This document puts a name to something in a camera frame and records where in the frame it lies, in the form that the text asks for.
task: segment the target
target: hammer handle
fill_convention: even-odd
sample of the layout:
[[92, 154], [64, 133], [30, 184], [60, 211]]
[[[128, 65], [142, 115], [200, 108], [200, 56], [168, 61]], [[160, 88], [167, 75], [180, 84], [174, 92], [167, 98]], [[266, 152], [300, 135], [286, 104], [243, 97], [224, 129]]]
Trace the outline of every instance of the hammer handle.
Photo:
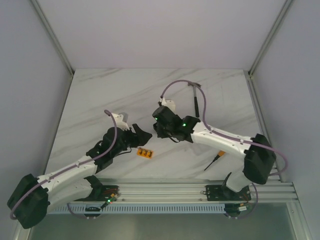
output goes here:
[[199, 118], [200, 117], [199, 106], [198, 106], [198, 100], [196, 96], [194, 97], [194, 109], [195, 109], [195, 116]]

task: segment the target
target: white wall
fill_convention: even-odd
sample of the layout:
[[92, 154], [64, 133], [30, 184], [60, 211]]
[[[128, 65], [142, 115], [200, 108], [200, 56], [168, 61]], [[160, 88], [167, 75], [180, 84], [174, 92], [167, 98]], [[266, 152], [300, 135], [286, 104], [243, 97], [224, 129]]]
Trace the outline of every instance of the white wall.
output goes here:
[[69, 74], [27, 0], [0, 3], [0, 239], [15, 221], [7, 200], [21, 177], [44, 170]]
[[285, 0], [38, 0], [74, 68], [249, 70]]
[[254, 80], [275, 147], [289, 160], [313, 238], [320, 239], [320, 2], [296, 0]]

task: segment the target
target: white marble table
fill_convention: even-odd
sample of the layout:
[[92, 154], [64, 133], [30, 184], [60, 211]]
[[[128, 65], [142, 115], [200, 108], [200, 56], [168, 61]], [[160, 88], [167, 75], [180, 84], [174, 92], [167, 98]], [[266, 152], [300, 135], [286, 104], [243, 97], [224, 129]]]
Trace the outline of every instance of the white marble table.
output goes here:
[[[71, 164], [91, 149], [113, 126], [104, 109], [129, 114], [128, 124], [137, 123], [153, 137], [145, 148], [152, 159], [123, 154], [100, 172], [108, 179], [209, 179], [222, 180], [242, 163], [230, 155], [204, 171], [219, 149], [205, 145], [157, 138], [152, 113], [164, 88], [174, 80], [198, 82], [207, 98], [208, 124], [235, 134], [255, 136], [259, 126], [245, 75], [239, 69], [77, 69], [68, 94], [46, 172]], [[193, 89], [177, 83], [165, 97], [176, 103], [180, 117], [194, 116]], [[198, 94], [200, 115], [203, 99]]]

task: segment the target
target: hammer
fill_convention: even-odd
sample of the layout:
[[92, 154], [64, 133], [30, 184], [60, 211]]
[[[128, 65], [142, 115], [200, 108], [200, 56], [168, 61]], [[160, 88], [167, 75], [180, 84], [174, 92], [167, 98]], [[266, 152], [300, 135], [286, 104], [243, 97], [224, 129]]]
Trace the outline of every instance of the hammer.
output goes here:
[[196, 83], [196, 82], [192, 82], [192, 83], [188, 82], [188, 86], [192, 86], [193, 87], [195, 116], [197, 118], [199, 118], [200, 114], [199, 114], [199, 106], [198, 106], [197, 93], [196, 93], [196, 88], [197, 87], [196, 86], [198, 86], [200, 88], [201, 85], [199, 83]]

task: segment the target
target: robotic arm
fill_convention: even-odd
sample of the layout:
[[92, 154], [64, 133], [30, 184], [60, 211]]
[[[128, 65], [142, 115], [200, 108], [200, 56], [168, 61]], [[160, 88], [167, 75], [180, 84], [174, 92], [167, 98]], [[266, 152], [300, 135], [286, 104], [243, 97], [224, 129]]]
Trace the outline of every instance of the robotic arm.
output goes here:
[[[152, 116], [156, 120], [153, 125], [158, 138], [176, 138], [179, 141], [205, 144], [218, 148], [237, 158], [243, 159], [243, 168], [230, 172], [223, 182], [224, 194], [231, 196], [240, 192], [251, 183], [265, 184], [271, 172], [276, 155], [273, 151], [245, 142], [254, 142], [270, 147], [265, 136], [257, 134], [255, 137], [235, 135], [217, 128], [211, 131], [200, 121], [192, 116], [181, 119], [175, 114], [175, 104], [172, 100], [164, 98], [159, 102], [160, 107], [154, 111]], [[221, 133], [231, 138], [241, 139], [240, 142], [222, 137]]]
[[[112, 116], [116, 128], [109, 128], [103, 139], [75, 163], [49, 174], [38, 177], [28, 174], [21, 179], [7, 205], [11, 210], [15, 208], [15, 218], [23, 228], [35, 226], [58, 206], [78, 199], [98, 197], [103, 185], [94, 175], [112, 164], [113, 158], [122, 151], [144, 146], [152, 137], [152, 134], [141, 130], [137, 124], [132, 125], [132, 131], [126, 123], [128, 115], [125, 113], [112, 113]], [[112, 145], [115, 133], [115, 144], [109, 152], [103, 154]]]

